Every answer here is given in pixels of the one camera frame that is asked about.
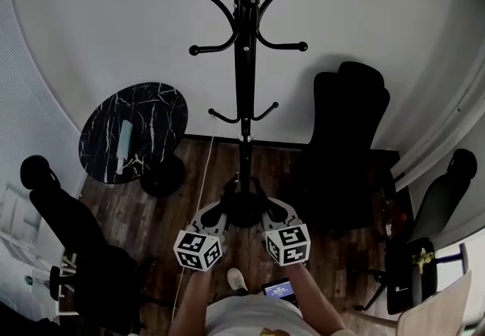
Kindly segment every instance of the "coat rack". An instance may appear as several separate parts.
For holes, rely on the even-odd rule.
[[[210,115],[235,124],[241,122],[239,135],[239,173],[226,185],[225,193],[217,208],[205,213],[205,220],[216,221],[217,216],[226,212],[229,220],[239,227],[249,227],[260,221],[261,213],[268,209],[262,201],[266,197],[256,178],[251,177],[252,167],[252,134],[251,121],[260,121],[278,108],[274,102],[270,108],[259,116],[254,115],[255,101],[255,69],[256,69],[256,42],[276,50],[299,50],[305,52],[308,45],[300,43],[275,44],[267,41],[259,30],[259,24],[264,13],[273,0],[234,0],[234,12],[231,14],[220,0],[211,0],[224,13],[233,30],[232,36],[219,46],[191,46],[189,53],[199,55],[202,53],[222,52],[234,45],[236,66],[236,104],[237,118],[229,119],[217,113],[213,108],[208,110]],[[255,182],[256,193],[250,192],[251,181]],[[236,193],[237,183],[240,183],[240,192]]]

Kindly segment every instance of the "person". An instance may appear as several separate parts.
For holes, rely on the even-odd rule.
[[[208,307],[211,271],[194,272],[169,336],[355,336],[302,263],[285,269],[301,312],[284,300],[250,295],[237,268],[227,273],[234,297]]]

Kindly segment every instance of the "white wall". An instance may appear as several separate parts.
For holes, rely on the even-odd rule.
[[[477,175],[471,180],[467,193],[458,204],[449,223],[433,242],[439,248],[462,239],[485,227],[485,117],[482,117],[455,149],[468,149],[477,157]],[[409,186],[409,193],[417,213],[427,188],[435,178],[446,173],[452,152]]]
[[[232,2],[222,1],[228,6]],[[334,69],[343,60],[357,59],[380,70],[391,93],[374,145],[395,149],[412,143],[418,137],[412,129],[397,140],[393,138],[396,130],[391,135],[384,131],[392,130],[402,110],[409,108],[410,97],[421,91],[416,87],[422,80],[434,78],[436,65],[446,59],[443,40],[450,41],[472,27],[466,32],[472,39],[465,54],[474,51],[474,33],[481,30],[474,27],[476,19],[471,19],[470,6],[475,2],[276,0],[264,16],[261,31],[274,42],[305,40],[309,50],[278,52],[258,47],[255,112],[259,114],[273,101],[280,107],[255,124],[256,139],[308,142],[313,76]],[[211,106],[235,116],[233,52],[198,57],[188,53],[193,44],[218,44],[230,36],[229,24],[209,1],[15,3],[36,60],[79,126],[117,89],[149,80],[172,84],[186,97],[188,133],[210,134],[207,110]],[[462,23],[459,33],[452,30],[456,21]],[[465,59],[460,68],[466,69],[466,63]],[[235,137],[238,132],[238,125],[217,127],[217,134],[224,137]]]
[[[483,16],[485,0],[451,1],[445,26],[426,67],[383,133],[381,143],[384,146],[392,146],[402,156],[440,117],[485,40]]]

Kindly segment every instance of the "white sneaker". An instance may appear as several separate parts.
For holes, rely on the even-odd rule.
[[[230,268],[227,271],[227,282],[229,283],[230,288],[233,290],[248,290],[246,283],[244,282],[243,274],[237,268]]]

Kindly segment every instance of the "wooden floor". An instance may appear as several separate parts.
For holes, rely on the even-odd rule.
[[[110,244],[124,248],[137,262],[147,257],[158,260],[147,280],[146,293],[159,300],[173,302],[177,292],[182,268],[178,266],[172,247],[179,230],[186,226],[196,211],[209,144],[205,141],[182,141],[176,154],[185,163],[186,180],[167,199],[148,196],[138,181],[105,185],[88,178],[83,188],[80,199],[96,216]],[[290,169],[298,154],[298,150],[292,149],[254,147],[253,174],[260,179],[268,196],[283,201],[291,198]],[[397,158],[395,152],[373,151],[368,165],[371,181],[377,171],[390,167]],[[224,184],[238,169],[238,160],[237,145],[214,143],[201,207],[221,198]],[[370,228],[354,230],[338,240],[334,240],[331,233],[311,230],[308,269],[340,312],[351,305],[365,303],[377,289],[371,277],[356,277],[346,271],[346,266],[352,263],[383,269],[384,247],[377,238],[385,232],[387,223],[391,222],[395,230],[402,229],[405,214],[411,211],[406,198],[403,202],[387,203],[381,193],[375,193],[373,200],[374,223]],[[231,267],[242,271],[250,293],[258,293],[262,284],[284,277],[284,270],[274,264],[261,244],[260,227],[238,229],[231,226],[225,244],[227,252],[213,271],[212,291],[215,297],[228,292],[226,272]],[[185,272],[177,305],[188,280],[189,272]],[[385,300],[378,301],[369,314],[385,316]],[[141,316],[147,329],[143,334],[167,334],[171,315],[171,308],[151,303],[145,305]],[[343,313],[343,318],[360,335],[382,334],[382,330],[349,314]],[[75,327],[77,334],[112,334],[83,325],[83,320],[77,317],[65,319],[63,326]]]

